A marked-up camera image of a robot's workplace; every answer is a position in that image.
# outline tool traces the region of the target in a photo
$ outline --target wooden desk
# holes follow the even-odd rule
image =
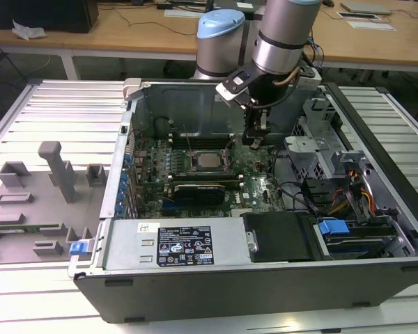
[[[321,10],[333,17],[346,12],[335,0],[333,8]],[[418,2],[393,0],[357,0],[380,3],[390,10],[409,10],[418,13]],[[318,13],[313,36],[325,51],[326,67],[351,67],[368,70],[418,71],[418,19],[405,12],[396,12],[383,22],[391,21],[396,31],[354,29],[344,19],[332,19],[323,11]]]
[[[380,3],[390,10],[418,13],[418,3],[394,0],[357,0]],[[152,8],[105,10],[90,33],[74,34],[48,31],[48,37],[29,42],[11,31],[0,31],[0,45],[10,53],[51,54],[60,56],[69,79],[78,79],[73,58],[99,56],[149,59],[196,59],[198,19],[165,17],[164,11]],[[396,31],[354,29],[336,11],[345,11],[336,0],[333,8],[322,6],[313,27],[316,43],[325,51],[325,67],[349,67],[368,70],[406,70],[418,72],[418,19],[405,12],[385,18]],[[170,31],[191,34],[181,35]]]
[[[164,11],[155,7],[116,10],[99,7],[99,18],[89,33],[48,31],[46,38],[25,41],[9,30],[0,30],[0,46],[10,53],[60,56],[70,80],[80,78],[73,61],[75,56],[196,59],[198,18],[165,17]],[[120,14],[133,25],[129,27]]]

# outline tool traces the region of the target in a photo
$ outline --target gray plastic peg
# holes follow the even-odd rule
[[[44,141],[39,147],[39,157],[45,159],[51,169],[63,198],[67,203],[75,201],[74,179],[68,177],[65,164],[61,158],[62,145],[58,141]]]

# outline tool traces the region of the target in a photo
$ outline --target motherboard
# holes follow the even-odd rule
[[[138,138],[131,179],[138,218],[239,217],[284,211],[272,176],[275,146],[240,136]]]

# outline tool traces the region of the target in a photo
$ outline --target warning label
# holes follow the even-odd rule
[[[160,267],[214,264],[210,226],[159,228],[157,245]]]

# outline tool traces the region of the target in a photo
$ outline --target white document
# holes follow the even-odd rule
[[[250,3],[244,3],[244,2],[237,2],[237,7],[248,8],[248,9],[254,8]]]
[[[27,26],[22,26],[21,24],[18,24],[14,20],[13,23],[14,28],[12,28],[11,31],[20,38],[23,38],[24,40],[29,40],[29,38],[47,37],[47,34],[45,33],[45,30],[43,28],[29,28]]]
[[[193,17],[200,18],[204,13],[189,12],[187,10],[178,10],[178,9],[166,9],[164,11],[164,16],[166,17]]]
[[[371,30],[390,30],[396,31],[396,29],[388,23],[373,23],[373,22],[355,22],[347,21],[349,25],[356,29],[371,29]]]

